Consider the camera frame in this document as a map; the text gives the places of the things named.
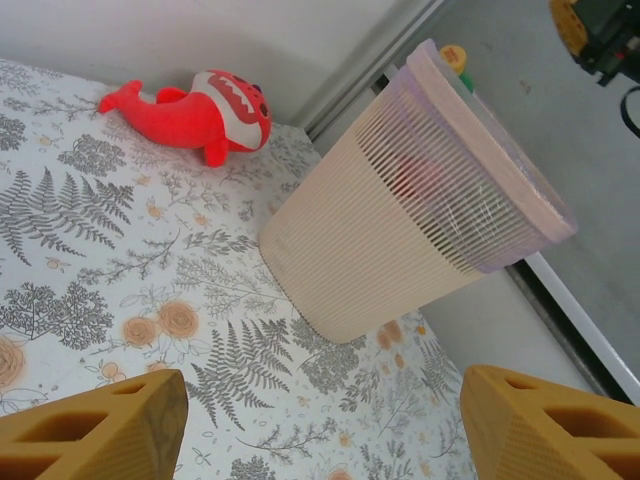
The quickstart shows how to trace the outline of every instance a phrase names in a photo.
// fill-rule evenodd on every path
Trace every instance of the plastic laundry basket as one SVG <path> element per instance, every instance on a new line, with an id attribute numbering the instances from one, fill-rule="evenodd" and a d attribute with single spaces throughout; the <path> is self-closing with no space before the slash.
<path id="1" fill-rule="evenodd" d="M 259 244 L 302 316 L 347 342 L 575 231 L 562 200 L 429 40 Z"/>

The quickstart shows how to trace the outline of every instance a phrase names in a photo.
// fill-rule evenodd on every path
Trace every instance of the mattress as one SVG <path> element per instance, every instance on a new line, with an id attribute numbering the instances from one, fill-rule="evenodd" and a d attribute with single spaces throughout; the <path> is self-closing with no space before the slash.
<path id="1" fill-rule="evenodd" d="M 0 61 L 0 415 L 176 368 L 176 480 L 475 478 L 425 319 L 330 343 L 260 257 L 320 159 L 305 133 L 209 169 L 97 115 L 110 90 Z"/>

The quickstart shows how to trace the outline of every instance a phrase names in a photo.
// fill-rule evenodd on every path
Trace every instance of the green object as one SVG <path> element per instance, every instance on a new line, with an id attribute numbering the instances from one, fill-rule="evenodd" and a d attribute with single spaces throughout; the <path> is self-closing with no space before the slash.
<path id="1" fill-rule="evenodd" d="M 471 77 L 467 74 L 467 72 L 462 72 L 460 75 L 458 75 L 458 78 L 462 80 L 462 83 L 464 83 L 469 91 L 473 93 L 473 80 L 471 80 Z"/>

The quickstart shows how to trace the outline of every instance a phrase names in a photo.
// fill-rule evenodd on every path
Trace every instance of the floral bedsheet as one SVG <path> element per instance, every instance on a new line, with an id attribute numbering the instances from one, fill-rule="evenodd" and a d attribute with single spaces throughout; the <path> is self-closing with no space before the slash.
<path id="1" fill-rule="evenodd" d="M 424 318 L 332 344 L 261 260 L 319 161 L 304 132 L 211 170 L 96 115 L 108 90 L 0 61 L 0 414 L 179 368 L 176 480 L 475 478 Z"/>

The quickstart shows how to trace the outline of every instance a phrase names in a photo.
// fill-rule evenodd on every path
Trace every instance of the shark toy tail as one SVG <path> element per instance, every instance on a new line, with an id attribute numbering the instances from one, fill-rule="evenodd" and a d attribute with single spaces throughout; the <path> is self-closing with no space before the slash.
<path id="1" fill-rule="evenodd" d="M 123 100 L 131 97 L 137 98 L 140 90 L 142 90 L 142 82 L 140 80 L 132 80 L 124 84 L 119 90 L 104 96 L 98 105 L 98 112 L 107 113 L 114 108 L 120 108 Z"/>

